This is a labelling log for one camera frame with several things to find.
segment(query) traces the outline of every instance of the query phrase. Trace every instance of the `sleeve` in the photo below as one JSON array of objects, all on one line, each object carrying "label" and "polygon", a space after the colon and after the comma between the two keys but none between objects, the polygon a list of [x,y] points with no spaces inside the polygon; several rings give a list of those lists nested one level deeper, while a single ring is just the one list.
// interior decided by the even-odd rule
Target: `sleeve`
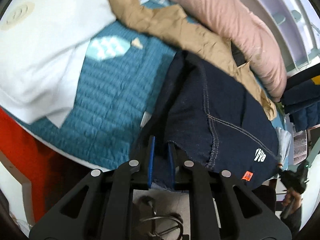
[{"label": "sleeve", "polygon": [[290,229],[292,238],[299,232],[301,227],[302,207],[299,207],[293,214],[289,215],[286,219],[282,219],[282,222]]}]

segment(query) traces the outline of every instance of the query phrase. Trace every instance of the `orange tag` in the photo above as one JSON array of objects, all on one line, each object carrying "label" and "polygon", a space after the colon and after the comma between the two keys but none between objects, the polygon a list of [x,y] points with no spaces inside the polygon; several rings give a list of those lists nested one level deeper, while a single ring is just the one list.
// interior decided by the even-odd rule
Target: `orange tag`
[{"label": "orange tag", "polygon": [[250,181],[250,179],[252,178],[253,173],[250,171],[247,171],[242,179],[245,179],[246,181]]}]

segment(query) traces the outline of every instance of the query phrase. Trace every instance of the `tan garment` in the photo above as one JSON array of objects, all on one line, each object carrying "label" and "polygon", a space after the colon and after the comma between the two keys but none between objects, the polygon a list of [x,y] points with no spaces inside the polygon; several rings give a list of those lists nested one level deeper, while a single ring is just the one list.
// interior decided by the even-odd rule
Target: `tan garment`
[{"label": "tan garment", "polygon": [[230,41],[224,41],[200,24],[189,23],[180,5],[149,9],[141,6],[139,0],[109,0],[109,3],[124,25],[197,54],[243,84],[262,105],[269,120],[276,117],[276,106],[261,89],[249,63],[238,68],[231,54]]}]

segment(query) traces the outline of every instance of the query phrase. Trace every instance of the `silver screw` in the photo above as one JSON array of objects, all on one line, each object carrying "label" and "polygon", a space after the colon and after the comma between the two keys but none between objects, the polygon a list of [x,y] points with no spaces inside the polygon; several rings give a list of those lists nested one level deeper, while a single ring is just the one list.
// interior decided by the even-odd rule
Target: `silver screw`
[{"label": "silver screw", "polygon": [[91,171],[91,176],[98,177],[100,175],[100,173],[101,173],[100,170],[93,170],[93,171]]},{"label": "silver screw", "polygon": [[193,163],[193,161],[185,161],[185,162],[184,162],[184,165],[185,165],[186,167],[193,167],[193,165],[195,165],[195,164]]},{"label": "silver screw", "polygon": [[227,171],[227,170],[224,170],[224,171],[221,172],[221,175],[223,177],[229,178],[231,176],[231,172]]},{"label": "silver screw", "polygon": [[139,165],[139,162],[137,160],[131,160],[129,161],[129,165],[131,167],[135,167],[135,166],[138,166]]}]

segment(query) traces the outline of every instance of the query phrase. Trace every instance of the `pink blanket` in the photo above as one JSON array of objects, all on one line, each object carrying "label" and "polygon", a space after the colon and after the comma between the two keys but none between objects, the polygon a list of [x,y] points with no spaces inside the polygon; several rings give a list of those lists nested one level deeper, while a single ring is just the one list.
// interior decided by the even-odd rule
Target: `pink blanket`
[{"label": "pink blanket", "polygon": [[173,0],[221,37],[230,38],[279,101],[287,82],[280,48],[267,25],[240,0]]}]

